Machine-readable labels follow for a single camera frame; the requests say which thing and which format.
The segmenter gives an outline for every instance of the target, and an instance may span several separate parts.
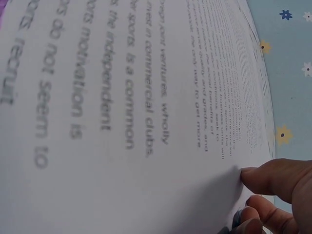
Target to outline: yellow flower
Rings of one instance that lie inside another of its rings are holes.
[[[260,45],[261,45],[261,49],[262,49],[263,53],[268,54],[270,52],[270,50],[271,50],[270,43],[265,42],[264,40],[262,40]]]
[[[286,125],[283,125],[283,127],[277,127],[277,133],[276,133],[276,141],[278,145],[282,144],[289,144],[289,140],[293,138],[292,131],[290,129],[286,128]]]

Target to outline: purple fabric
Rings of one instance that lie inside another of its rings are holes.
[[[3,10],[5,9],[6,4],[9,0],[0,0],[0,16],[2,16]]]
[[[4,9],[9,0],[0,0],[0,27],[2,23],[2,15],[4,13]]]

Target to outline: white paper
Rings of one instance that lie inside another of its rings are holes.
[[[13,0],[0,30],[4,234],[217,233],[274,157],[234,0]]]

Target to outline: light blue background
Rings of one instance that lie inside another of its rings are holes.
[[[301,70],[312,62],[312,0],[248,0],[261,40],[270,43],[264,54],[273,102],[275,128],[284,124],[293,139],[276,145],[277,158],[312,159],[312,77]],[[292,19],[279,13],[289,10]],[[276,199],[278,207],[291,212],[291,205]]]

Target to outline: white flower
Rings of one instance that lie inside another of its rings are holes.
[[[307,22],[312,22],[312,14],[310,12],[305,12],[303,18],[306,18]]]
[[[311,63],[304,63],[304,68],[302,68],[302,71],[304,71],[304,75],[307,77],[307,76],[310,76],[312,77],[312,66],[311,66]]]

